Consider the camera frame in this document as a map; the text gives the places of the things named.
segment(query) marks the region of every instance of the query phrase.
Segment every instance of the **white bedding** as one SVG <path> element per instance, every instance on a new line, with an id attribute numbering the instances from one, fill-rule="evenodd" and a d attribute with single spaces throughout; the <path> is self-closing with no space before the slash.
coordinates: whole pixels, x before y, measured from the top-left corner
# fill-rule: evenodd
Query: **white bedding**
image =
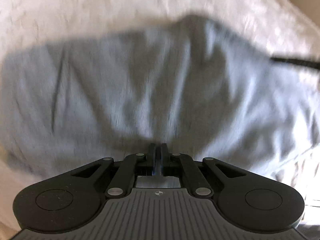
<path id="1" fill-rule="evenodd" d="M 190 12 L 218 19 L 270 54 L 320 56 L 320 30 L 288 0 L 0 0 L 0 62 L 9 52 L 45 41 L 101 36 L 170 22 Z M 301 72 L 301 78 L 311 89 L 317 88 L 318 75 Z M 294 165 L 279 167 L 270 177 L 306 196 L 319 150 L 304 156 Z M 1 157 L 6 158 L 5 151 Z M 18 230 L 12 201 L 19 190 L 38 178 L 12 171 L 4 162 L 0 165 L 0 222 Z M 305 221 L 308 219 L 317 223 L 312 211 L 306 213 Z M 9 234 L 3 232 L 3 238 Z"/>

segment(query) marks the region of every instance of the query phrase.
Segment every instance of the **black cable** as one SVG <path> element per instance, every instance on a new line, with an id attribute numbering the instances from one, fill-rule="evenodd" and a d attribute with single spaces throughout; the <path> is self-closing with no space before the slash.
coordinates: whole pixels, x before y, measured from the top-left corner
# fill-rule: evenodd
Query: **black cable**
<path id="1" fill-rule="evenodd" d="M 309 60 L 298 59 L 298 58 L 280 58 L 280 57 L 271 57 L 270 59 L 275 62 L 290 63 L 297 66 L 304 66 L 304 67 L 320 70 L 320 62 L 316 62 L 316 61 L 309 61 Z"/>

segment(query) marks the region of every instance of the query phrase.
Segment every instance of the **white fabric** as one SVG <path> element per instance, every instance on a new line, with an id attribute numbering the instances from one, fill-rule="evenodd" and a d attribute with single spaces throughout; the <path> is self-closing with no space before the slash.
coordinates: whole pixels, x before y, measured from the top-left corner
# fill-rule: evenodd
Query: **white fabric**
<path id="1" fill-rule="evenodd" d="M 190 12 L 218 19 L 270 54 L 320 55 L 319 29 L 288 0 L 0 0 L 0 62 L 10 52 L 45 41 L 100 36 Z M 316 87 L 317 75 L 301 77 Z M 0 169 L 0 178 L 8 179 L 0 181 L 0 222 L 19 229 L 10 205 L 37 178 L 7 167 Z"/>

